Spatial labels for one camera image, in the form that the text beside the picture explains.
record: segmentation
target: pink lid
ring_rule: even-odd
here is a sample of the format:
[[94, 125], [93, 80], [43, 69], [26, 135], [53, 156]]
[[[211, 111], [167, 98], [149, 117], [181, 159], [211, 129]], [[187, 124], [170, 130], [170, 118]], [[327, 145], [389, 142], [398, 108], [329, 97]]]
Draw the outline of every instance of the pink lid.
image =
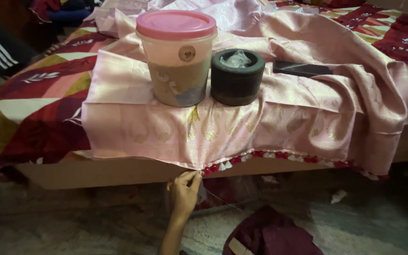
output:
[[217, 21], [207, 14], [195, 11], [149, 11], [136, 18], [136, 30], [150, 38], [180, 41], [215, 33]]

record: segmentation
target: pink plastic container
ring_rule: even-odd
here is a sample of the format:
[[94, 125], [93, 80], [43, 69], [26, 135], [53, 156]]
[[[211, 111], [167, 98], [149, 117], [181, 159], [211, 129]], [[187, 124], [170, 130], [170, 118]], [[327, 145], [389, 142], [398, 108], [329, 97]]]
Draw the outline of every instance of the pink plastic container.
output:
[[160, 102], [189, 107], [204, 99], [217, 36], [214, 18], [184, 10], [146, 12], [136, 19], [136, 34]]

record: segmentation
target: maroon cloth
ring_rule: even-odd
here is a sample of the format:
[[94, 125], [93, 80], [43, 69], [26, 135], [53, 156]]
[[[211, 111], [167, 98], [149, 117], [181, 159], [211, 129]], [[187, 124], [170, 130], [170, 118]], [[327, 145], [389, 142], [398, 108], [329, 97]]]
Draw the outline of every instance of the maroon cloth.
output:
[[34, 0], [31, 3], [31, 11], [36, 16], [36, 21], [39, 23], [51, 22], [48, 17], [47, 10], [59, 11], [61, 8], [60, 0]]
[[323, 255], [313, 236], [270, 206], [242, 221], [226, 240], [223, 255], [234, 255], [229, 243], [235, 238], [255, 255]]

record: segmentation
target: floor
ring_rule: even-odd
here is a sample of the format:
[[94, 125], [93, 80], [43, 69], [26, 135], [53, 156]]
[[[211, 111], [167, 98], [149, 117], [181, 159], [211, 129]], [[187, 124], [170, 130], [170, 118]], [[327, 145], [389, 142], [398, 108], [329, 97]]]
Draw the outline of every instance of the floor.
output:
[[[277, 175], [259, 200], [194, 216], [182, 241], [189, 255], [221, 254], [244, 218], [269, 204], [314, 236], [326, 255], [408, 255], [408, 164], [373, 182], [348, 169]], [[1, 255], [153, 255], [167, 224], [164, 184], [47, 191], [0, 183]], [[330, 204], [331, 194], [348, 193]]]

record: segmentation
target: black stone mortar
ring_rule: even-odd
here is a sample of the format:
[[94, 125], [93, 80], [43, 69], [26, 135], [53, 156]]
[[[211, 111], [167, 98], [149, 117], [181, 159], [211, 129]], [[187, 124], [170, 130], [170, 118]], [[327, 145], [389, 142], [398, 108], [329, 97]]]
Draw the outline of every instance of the black stone mortar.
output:
[[226, 49], [212, 57], [210, 94], [218, 102], [228, 106], [242, 106], [253, 102], [258, 94], [264, 73], [265, 60], [256, 52], [241, 49], [251, 63], [245, 68], [234, 68], [220, 63], [239, 49]]

